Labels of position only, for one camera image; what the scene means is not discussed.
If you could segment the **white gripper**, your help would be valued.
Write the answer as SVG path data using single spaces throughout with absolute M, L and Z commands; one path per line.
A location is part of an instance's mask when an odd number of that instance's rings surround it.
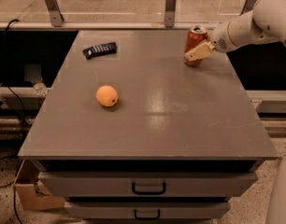
M 229 21 L 219 24 L 209 34 L 210 42 L 203 41 L 199 43 L 195 48 L 188 50 L 184 54 L 184 58 L 189 62 L 193 62 L 209 57 L 214 49 L 220 53 L 227 53 L 234 50 L 235 46 L 231 41 L 228 31 L 229 24 Z

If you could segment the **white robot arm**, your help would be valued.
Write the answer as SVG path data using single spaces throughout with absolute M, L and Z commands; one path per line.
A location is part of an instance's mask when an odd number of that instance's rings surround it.
M 214 50 L 226 53 L 274 42 L 286 48 L 286 0 L 257 0 L 251 11 L 217 26 L 208 39 L 186 51 L 184 58 L 192 62 L 209 57 Z

